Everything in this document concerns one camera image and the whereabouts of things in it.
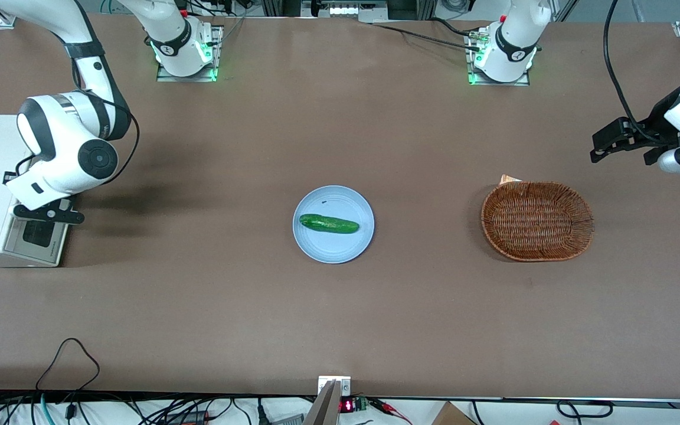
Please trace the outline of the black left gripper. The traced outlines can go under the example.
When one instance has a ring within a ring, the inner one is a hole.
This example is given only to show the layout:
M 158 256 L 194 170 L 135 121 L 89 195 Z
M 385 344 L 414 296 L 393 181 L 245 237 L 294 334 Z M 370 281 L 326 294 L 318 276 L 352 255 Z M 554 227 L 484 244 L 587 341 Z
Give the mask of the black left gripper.
M 679 95 L 680 86 L 667 94 L 664 99 L 656 102 L 645 119 L 619 117 L 594 133 L 594 148 L 589 153 L 591 162 L 596 164 L 613 153 L 634 150 L 633 145 L 618 145 L 620 142 L 627 143 L 631 140 L 634 134 L 632 122 L 637 128 L 634 135 L 635 142 L 642 147 L 650 147 L 650 150 L 644 154 L 644 162 L 647 166 L 653 166 L 658 159 L 665 159 L 666 153 L 671 150 L 675 150 L 672 160 L 680 166 L 680 131 L 665 118 L 665 113 L 675 104 Z

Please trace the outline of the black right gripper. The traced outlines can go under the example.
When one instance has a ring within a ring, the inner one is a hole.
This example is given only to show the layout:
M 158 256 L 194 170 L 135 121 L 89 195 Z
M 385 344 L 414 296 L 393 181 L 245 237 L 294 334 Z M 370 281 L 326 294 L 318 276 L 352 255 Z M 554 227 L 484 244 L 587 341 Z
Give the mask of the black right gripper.
M 74 200 L 56 200 L 49 204 L 28 210 L 25 205 L 17 204 L 13 207 L 13 215 L 23 220 L 46 221 L 47 223 L 64 223 L 67 225 L 81 225 L 86 216 L 73 210 Z

